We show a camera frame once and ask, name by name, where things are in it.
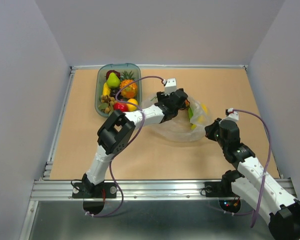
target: green pear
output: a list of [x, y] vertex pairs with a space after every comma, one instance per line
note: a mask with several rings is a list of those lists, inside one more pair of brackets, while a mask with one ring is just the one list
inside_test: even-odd
[[115, 89], [120, 86], [120, 79], [117, 77], [117, 75], [114, 72], [112, 72], [109, 74], [106, 84], [108, 85], [109, 88]]

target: brown table surface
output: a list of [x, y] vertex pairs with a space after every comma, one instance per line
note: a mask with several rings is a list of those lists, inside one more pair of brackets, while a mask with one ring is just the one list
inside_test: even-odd
[[[95, 110], [97, 69], [76, 70], [56, 147], [51, 180], [81, 179], [97, 150], [97, 131], [105, 121]], [[259, 114], [243, 69], [164, 68], [141, 69], [142, 76], [176, 78], [177, 87], [207, 105], [212, 119], [224, 118], [225, 109], [243, 109]], [[142, 82], [142, 98], [163, 91], [158, 79]], [[268, 140], [262, 123], [240, 113], [241, 141], [265, 164]], [[173, 142], [145, 127], [136, 140], [113, 161], [119, 180], [220, 179], [234, 169], [219, 145], [205, 138], [195, 142]], [[271, 158], [268, 172], [278, 178]], [[106, 179], [111, 179], [109, 171]]]

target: fruit basket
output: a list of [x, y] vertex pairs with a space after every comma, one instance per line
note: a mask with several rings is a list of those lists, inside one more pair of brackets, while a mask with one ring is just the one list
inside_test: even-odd
[[[113, 97], [120, 88], [139, 78], [141, 78], [140, 68], [132, 63], [107, 64], [100, 68], [96, 78], [94, 100], [94, 107], [97, 113], [107, 118], [114, 109], [121, 109], [123, 112], [134, 111], [135, 108], [131, 105], [119, 106]], [[122, 101], [130, 101], [140, 105], [142, 102], [141, 81], [128, 86], [119, 97]]]

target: gray floor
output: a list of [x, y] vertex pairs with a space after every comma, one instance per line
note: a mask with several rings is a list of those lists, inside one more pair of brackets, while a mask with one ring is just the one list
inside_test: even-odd
[[[118, 202], [106, 203], [111, 210]], [[40, 202], [31, 240], [273, 240], [259, 218], [230, 216], [207, 201], [131, 201], [114, 216], [84, 215], [80, 201]], [[217, 201], [211, 201], [217, 207]], [[242, 203], [241, 213], [251, 208]]]

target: plastic bag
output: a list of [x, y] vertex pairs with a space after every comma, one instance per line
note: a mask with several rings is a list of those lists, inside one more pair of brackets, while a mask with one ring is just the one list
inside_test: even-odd
[[[179, 110], [178, 115], [173, 119], [160, 124], [152, 124], [148, 128], [152, 128], [156, 133], [174, 142], [193, 142], [203, 138], [206, 135], [205, 126], [211, 124], [208, 109], [191, 96], [188, 96], [188, 101], [193, 113], [190, 120], [187, 108]], [[157, 96], [153, 94], [142, 101], [141, 107], [145, 109], [157, 102]]]

